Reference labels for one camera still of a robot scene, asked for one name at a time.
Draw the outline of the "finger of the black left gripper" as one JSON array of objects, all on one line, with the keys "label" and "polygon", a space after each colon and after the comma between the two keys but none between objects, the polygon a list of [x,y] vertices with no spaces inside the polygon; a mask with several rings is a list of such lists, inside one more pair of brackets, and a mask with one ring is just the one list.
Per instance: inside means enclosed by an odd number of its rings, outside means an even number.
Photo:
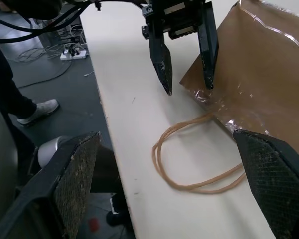
[{"label": "finger of the black left gripper", "polygon": [[172,63],[170,50],[164,42],[163,30],[160,24],[149,27],[150,58],[159,81],[168,95],[172,95]]},{"label": "finger of the black left gripper", "polygon": [[200,56],[207,89],[214,87],[214,74],[218,56],[218,36],[212,2],[202,4],[201,25],[198,27]]}]

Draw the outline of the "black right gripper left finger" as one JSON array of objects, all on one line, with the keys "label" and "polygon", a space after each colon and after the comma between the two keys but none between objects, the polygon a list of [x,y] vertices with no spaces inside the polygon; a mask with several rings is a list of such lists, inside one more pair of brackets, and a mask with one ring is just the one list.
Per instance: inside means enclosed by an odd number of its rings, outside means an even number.
[{"label": "black right gripper left finger", "polygon": [[0,221],[0,239],[75,239],[90,193],[100,134],[61,145]]}]

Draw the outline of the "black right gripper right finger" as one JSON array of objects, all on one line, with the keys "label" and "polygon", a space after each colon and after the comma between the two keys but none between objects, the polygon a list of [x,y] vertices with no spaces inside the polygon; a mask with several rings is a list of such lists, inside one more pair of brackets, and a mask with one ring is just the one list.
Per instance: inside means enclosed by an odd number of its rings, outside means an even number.
[{"label": "black right gripper right finger", "polygon": [[299,239],[299,155],[286,142],[237,129],[251,192],[276,239]]}]

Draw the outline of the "brown paper bag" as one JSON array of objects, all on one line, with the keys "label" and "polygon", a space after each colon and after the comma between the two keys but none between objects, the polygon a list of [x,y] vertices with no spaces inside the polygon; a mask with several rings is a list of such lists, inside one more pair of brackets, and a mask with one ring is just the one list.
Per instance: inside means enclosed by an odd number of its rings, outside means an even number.
[{"label": "brown paper bag", "polygon": [[219,52],[214,89],[202,82],[202,63],[195,60],[180,83],[209,113],[167,129],[152,149],[161,177],[174,189],[205,193],[243,162],[207,181],[179,185],[166,173],[161,159],[163,143],[175,132],[216,117],[239,138],[251,132],[265,134],[292,150],[286,159],[299,165],[299,16],[260,0],[241,0],[218,27]]}]

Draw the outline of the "silver rounded robot part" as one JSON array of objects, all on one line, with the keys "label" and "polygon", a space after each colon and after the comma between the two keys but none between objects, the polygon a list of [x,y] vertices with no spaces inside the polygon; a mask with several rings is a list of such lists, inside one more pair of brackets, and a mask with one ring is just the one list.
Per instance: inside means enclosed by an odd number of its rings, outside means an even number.
[{"label": "silver rounded robot part", "polygon": [[70,139],[71,137],[69,136],[60,136],[42,144],[39,147],[37,154],[40,167],[44,168],[49,163],[58,148]]}]

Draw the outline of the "black shoe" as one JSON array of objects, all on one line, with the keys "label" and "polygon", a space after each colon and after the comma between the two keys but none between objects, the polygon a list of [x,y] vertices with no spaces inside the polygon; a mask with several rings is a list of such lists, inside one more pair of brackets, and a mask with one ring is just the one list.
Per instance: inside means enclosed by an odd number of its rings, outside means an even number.
[{"label": "black shoe", "polygon": [[106,222],[112,226],[127,225],[131,222],[128,205],[124,194],[116,193],[110,198],[111,210],[106,215]]}]

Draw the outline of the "white shoe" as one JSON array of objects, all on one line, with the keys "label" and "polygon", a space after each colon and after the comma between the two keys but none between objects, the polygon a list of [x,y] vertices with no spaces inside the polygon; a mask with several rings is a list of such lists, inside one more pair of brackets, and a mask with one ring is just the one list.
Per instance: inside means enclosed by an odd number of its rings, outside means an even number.
[{"label": "white shoe", "polygon": [[36,104],[36,110],[35,112],[25,118],[25,119],[19,119],[17,118],[17,122],[22,126],[30,126],[39,120],[53,114],[55,111],[57,111],[60,107],[59,102],[56,99],[51,99],[42,103]]}]

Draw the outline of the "white power strip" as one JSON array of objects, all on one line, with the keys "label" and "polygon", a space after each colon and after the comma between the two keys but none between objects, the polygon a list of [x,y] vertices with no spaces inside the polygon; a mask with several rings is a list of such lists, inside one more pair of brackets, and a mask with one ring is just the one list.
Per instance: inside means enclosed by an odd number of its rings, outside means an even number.
[{"label": "white power strip", "polygon": [[79,60],[85,59],[87,57],[86,50],[77,49],[65,49],[63,53],[60,55],[61,61],[71,61],[71,60]]}]

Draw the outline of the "person's dark trouser leg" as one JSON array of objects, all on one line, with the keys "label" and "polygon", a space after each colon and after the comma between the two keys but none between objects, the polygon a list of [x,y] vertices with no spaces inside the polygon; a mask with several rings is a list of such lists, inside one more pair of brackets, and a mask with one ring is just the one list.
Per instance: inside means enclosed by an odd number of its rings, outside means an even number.
[{"label": "person's dark trouser leg", "polygon": [[25,119],[32,116],[37,106],[23,96],[13,81],[13,72],[0,49],[0,106],[6,113]]}]

